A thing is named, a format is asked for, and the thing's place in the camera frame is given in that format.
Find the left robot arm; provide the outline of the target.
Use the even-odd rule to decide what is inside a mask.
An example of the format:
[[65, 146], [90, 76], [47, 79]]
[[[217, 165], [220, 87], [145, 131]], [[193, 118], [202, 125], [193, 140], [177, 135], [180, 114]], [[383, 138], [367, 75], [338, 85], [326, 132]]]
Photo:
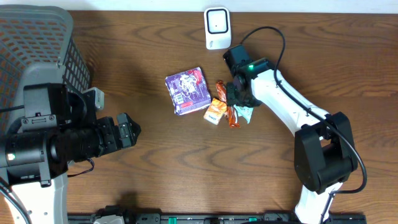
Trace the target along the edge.
[[96, 117], [95, 88], [43, 83], [23, 89], [25, 115], [1, 137], [1, 194], [15, 223], [68, 223], [69, 162], [133, 147], [141, 127], [127, 113]]

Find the red purple snack bag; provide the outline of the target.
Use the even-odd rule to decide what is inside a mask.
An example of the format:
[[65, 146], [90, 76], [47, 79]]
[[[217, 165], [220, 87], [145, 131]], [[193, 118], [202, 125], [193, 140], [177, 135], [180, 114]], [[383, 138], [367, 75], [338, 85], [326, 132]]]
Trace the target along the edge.
[[211, 104], [211, 95], [200, 67], [165, 78], [174, 113], [181, 116], [202, 110]]

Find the brown orange snack packet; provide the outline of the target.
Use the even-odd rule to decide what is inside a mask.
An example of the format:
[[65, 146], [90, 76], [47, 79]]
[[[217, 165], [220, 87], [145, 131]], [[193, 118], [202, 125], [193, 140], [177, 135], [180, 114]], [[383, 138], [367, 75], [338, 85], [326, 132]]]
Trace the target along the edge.
[[[227, 90], [226, 90], [226, 85], [223, 83], [223, 81], [218, 80], [216, 82], [216, 89], [218, 92], [218, 99], [224, 103], [227, 103]], [[226, 112], [224, 113], [226, 120], [228, 121], [229, 127], [230, 128], [239, 128], [240, 124], [238, 121], [238, 114], [236, 109], [233, 106], [227, 106], [226, 107]]]

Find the teal snack packet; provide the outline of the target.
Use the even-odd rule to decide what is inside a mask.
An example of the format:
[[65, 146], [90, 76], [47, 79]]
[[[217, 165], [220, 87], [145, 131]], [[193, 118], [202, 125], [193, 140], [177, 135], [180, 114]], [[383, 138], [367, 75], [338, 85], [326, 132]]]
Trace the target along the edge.
[[234, 105], [234, 108], [235, 108], [238, 116], [243, 117], [246, 120], [247, 124], [249, 124], [251, 121], [251, 117], [252, 117], [254, 108], [250, 108], [247, 106], [237, 106], [237, 105]]

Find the orange white snack packet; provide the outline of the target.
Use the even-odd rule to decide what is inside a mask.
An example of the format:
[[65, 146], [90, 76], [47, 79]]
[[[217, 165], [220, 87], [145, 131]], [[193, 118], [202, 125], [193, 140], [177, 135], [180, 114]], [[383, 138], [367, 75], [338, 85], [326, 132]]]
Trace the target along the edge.
[[218, 125], [226, 110], [227, 105], [225, 102], [213, 98], [203, 118], [214, 125]]

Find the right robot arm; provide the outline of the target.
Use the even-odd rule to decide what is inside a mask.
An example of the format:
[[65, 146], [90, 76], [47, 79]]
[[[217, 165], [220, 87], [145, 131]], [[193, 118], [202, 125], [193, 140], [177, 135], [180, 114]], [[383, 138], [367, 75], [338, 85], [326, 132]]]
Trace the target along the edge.
[[296, 217], [302, 223], [327, 221], [330, 194], [358, 168], [349, 119], [308, 101], [268, 59], [251, 59], [242, 45], [230, 48], [223, 58], [233, 77], [226, 85], [227, 104], [266, 105], [294, 135], [294, 169], [303, 184]]

